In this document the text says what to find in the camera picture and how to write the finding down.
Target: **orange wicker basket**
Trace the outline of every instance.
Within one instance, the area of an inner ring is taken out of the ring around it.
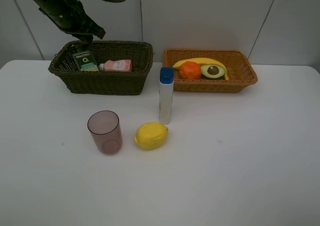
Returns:
[[[244,54],[236,50],[167,49],[163,53],[163,66],[172,67],[176,62],[189,58],[211,58],[223,63],[229,80],[184,80],[174,72],[174,90],[181,92],[236,93],[258,81],[257,75]]]

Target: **pink bottle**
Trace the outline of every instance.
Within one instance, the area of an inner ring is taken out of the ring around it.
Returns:
[[[107,61],[100,64],[99,70],[101,72],[131,72],[131,60]]]

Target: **pink plastic cup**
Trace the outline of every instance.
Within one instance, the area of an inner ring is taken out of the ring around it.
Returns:
[[[119,117],[112,111],[100,111],[88,120],[88,129],[100,150],[105,154],[115,154],[122,147]]]

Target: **plastic fruit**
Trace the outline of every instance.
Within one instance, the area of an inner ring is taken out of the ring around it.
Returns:
[[[138,128],[134,142],[145,150],[163,145],[168,137],[168,128],[159,122],[149,122]]]
[[[173,65],[173,68],[176,69],[176,70],[179,70],[181,65],[185,62],[195,62],[195,63],[198,63],[200,66],[203,66],[205,64],[217,64],[217,65],[220,65],[224,68],[225,70],[225,75],[224,75],[224,79],[225,80],[229,80],[229,77],[228,77],[228,74],[227,74],[227,69],[226,67],[224,66],[224,64],[222,64],[221,62],[215,60],[215,59],[210,59],[210,58],[191,58],[191,59],[186,59],[186,60],[181,60],[181,61],[178,61],[177,63],[175,63]]]
[[[213,79],[222,77],[226,73],[225,69],[217,64],[203,65],[201,67],[201,72],[204,76]]]
[[[201,67],[198,63],[187,61],[180,66],[179,73],[182,79],[200,79]]]

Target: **wicker basket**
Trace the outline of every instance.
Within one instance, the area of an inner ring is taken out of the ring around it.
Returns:
[[[172,67],[180,60],[198,57],[211,58],[223,63],[229,80],[210,80],[205,77],[199,80],[183,80],[179,72],[175,71],[175,91],[236,93],[258,81],[245,55],[235,50],[168,49],[163,53],[163,66]]]
[[[72,54],[80,41],[67,43],[56,55],[49,71],[66,84],[72,93],[102,95],[138,95],[141,93],[153,62],[153,48],[144,42],[94,41],[87,44],[99,65],[107,60],[130,59],[132,72],[81,72]]]

